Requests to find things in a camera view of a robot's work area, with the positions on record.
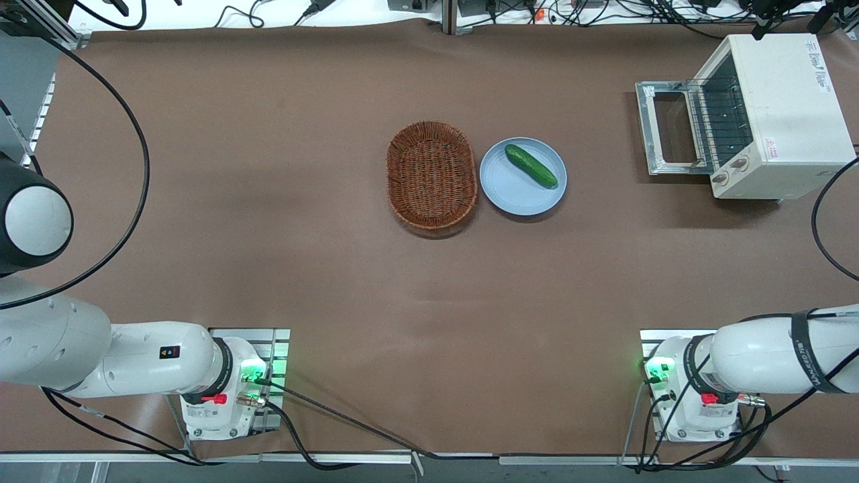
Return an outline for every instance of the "wicker basket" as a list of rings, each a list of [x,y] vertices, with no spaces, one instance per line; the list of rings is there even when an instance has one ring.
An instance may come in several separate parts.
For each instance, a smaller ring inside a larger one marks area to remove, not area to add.
[[[387,147],[387,196],[397,216],[418,230],[462,222],[478,197],[474,154],[462,131],[421,121],[398,132]]]

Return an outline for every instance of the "blue plate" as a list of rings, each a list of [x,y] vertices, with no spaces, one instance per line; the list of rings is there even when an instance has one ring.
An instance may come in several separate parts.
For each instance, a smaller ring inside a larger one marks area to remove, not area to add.
[[[557,186],[542,187],[517,168],[504,154],[504,147],[515,144],[537,158],[557,178]],[[514,215],[531,216],[549,210],[567,189],[567,168],[561,156],[548,144],[531,138],[510,138],[492,146],[480,163],[480,185],[498,208]]]

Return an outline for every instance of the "brown paper surface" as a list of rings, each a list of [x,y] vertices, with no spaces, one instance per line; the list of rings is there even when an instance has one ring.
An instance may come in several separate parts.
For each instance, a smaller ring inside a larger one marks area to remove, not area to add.
[[[716,328],[859,294],[813,244],[812,195],[722,201],[705,179],[648,176],[635,82],[693,76],[717,45],[669,26],[447,37],[425,21],[96,34],[80,54],[140,119],[152,184],[126,248],[71,295],[115,323],[291,328],[292,388],[426,450],[617,454],[639,329]],[[822,45],[856,135],[859,51],[840,34]],[[524,223],[481,193],[458,235],[410,234],[386,199],[385,151],[421,119],[460,128],[478,160],[513,136],[548,143],[570,177],[561,205]],[[56,284],[121,234],[140,148],[110,95],[61,59],[37,154],[76,217],[66,254],[27,275]],[[833,255],[855,269],[857,180],[846,175],[820,214]],[[0,394],[4,451],[127,449],[64,420],[37,389]],[[161,396],[89,403],[180,443]],[[859,457],[855,405],[812,398],[770,428],[761,454]],[[311,450],[393,447],[286,408]],[[666,446],[663,461],[686,454]],[[197,445],[277,450],[294,450],[286,431]]]

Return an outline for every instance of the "cucumber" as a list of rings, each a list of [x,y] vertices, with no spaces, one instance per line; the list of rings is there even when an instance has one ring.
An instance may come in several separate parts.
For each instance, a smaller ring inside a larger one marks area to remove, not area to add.
[[[504,154],[517,168],[534,178],[541,186],[551,188],[557,186],[557,178],[549,168],[537,161],[537,158],[515,144],[504,146]]]

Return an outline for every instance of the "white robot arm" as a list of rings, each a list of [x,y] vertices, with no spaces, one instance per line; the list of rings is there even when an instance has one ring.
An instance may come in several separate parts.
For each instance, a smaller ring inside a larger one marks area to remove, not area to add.
[[[671,398],[658,404],[668,440],[723,441],[736,429],[738,400],[750,394],[859,392],[859,363],[826,379],[857,347],[859,304],[751,317],[713,334],[672,337],[645,368],[654,397]]]
[[[188,432],[230,439],[250,430],[266,365],[245,340],[163,321],[113,325],[99,308],[45,292],[16,273],[56,259],[74,218],[62,192],[0,156],[0,381],[72,397],[181,394]]]
[[[41,293],[0,278],[0,303]],[[246,436],[266,364],[244,339],[212,338],[198,324],[111,324],[98,307],[66,295],[0,310],[0,381],[69,397],[181,394],[193,439]]]

